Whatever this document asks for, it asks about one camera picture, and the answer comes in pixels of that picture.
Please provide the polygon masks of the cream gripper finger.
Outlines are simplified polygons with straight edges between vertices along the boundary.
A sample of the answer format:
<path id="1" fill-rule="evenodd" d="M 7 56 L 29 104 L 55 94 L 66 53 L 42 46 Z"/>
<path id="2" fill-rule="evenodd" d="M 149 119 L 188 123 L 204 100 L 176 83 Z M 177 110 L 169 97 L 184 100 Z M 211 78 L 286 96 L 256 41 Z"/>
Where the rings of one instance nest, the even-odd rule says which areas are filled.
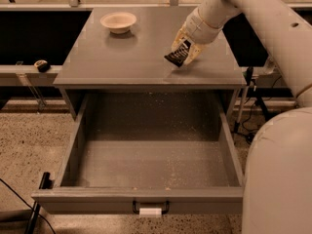
<path id="1" fill-rule="evenodd" d="M 192 44 L 189 48 L 186 60 L 183 62 L 184 65 L 190 64 L 196 57 L 198 57 L 205 49 L 205 45 Z"/>
<path id="2" fill-rule="evenodd" d="M 182 25 L 175 36 L 175 40 L 171 46 L 171 50 L 173 52 L 177 51 L 178 49 L 184 48 L 186 51 L 189 51 L 189 35 L 186 30 L 186 23 Z"/>

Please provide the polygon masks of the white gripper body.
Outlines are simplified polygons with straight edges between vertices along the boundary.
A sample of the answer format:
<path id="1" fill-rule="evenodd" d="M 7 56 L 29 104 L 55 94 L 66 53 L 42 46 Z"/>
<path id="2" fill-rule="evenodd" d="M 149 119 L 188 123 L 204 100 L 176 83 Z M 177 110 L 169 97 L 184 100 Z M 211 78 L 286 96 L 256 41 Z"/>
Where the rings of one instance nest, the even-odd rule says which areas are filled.
<path id="1" fill-rule="evenodd" d="M 187 36 L 195 43 L 211 44 L 224 25 L 224 16 L 214 7 L 197 7 L 186 18 Z"/>

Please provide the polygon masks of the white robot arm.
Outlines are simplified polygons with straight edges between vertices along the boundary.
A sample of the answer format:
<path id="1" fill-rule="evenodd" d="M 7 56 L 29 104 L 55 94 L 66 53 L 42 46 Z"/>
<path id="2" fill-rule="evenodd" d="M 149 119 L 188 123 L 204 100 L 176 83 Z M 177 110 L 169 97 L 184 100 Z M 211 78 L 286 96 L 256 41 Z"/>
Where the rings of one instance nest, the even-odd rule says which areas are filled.
<path id="1" fill-rule="evenodd" d="M 282 0 L 203 0 L 172 44 L 193 61 L 244 15 L 290 91 L 293 106 L 254 135 L 243 180 L 242 234 L 312 234 L 312 26 Z"/>

